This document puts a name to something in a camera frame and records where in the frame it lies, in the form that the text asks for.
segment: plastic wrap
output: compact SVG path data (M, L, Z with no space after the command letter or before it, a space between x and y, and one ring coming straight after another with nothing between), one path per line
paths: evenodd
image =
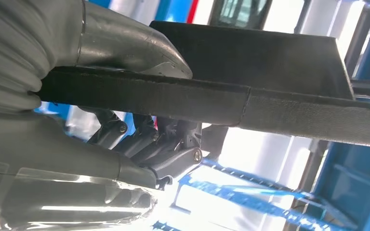
M0 163L0 231L138 230L155 222L162 191L121 181Z

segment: window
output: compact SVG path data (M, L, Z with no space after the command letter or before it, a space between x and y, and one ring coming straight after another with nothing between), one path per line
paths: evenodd
M210 25L263 29L271 0L217 0Z

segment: metal bolt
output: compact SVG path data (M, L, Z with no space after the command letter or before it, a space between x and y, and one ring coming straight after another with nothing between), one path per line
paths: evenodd
M194 153L194 162L199 164L202 161L202 152L198 149Z
M126 132L127 131L127 125L123 124L120 126L120 132L123 133L123 132Z

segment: red stripe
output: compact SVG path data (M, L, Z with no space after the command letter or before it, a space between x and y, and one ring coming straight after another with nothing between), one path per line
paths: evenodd
M197 11L199 0L194 0L191 5L191 9L189 10L188 19L186 20L187 23L192 23L194 21L195 12Z

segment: robotic hand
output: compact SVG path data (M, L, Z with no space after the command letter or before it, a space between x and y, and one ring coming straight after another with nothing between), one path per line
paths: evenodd
M93 145L104 137L80 142L32 111L41 79L76 65L192 77L161 33L123 15L83 0L0 0L0 230L101 230L153 211L172 152L139 155L131 142L119 154ZM180 133L187 139L157 149L198 151Z

